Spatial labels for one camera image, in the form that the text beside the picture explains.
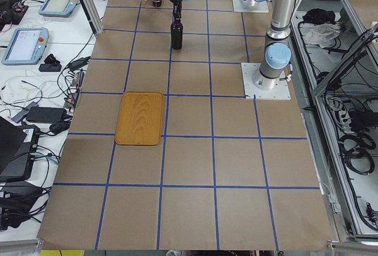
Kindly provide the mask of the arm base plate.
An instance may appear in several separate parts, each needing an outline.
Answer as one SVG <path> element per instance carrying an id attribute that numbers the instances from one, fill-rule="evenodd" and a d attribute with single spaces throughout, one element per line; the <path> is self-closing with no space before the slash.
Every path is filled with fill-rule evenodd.
<path id="1" fill-rule="evenodd" d="M 260 73 L 260 63 L 241 63 L 243 86 L 246 99 L 280 100 L 291 99 L 285 72 L 268 79 Z"/>
<path id="2" fill-rule="evenodd" d="M 232 0 L 234 12 L 268 13 L 268 0 Z"/>

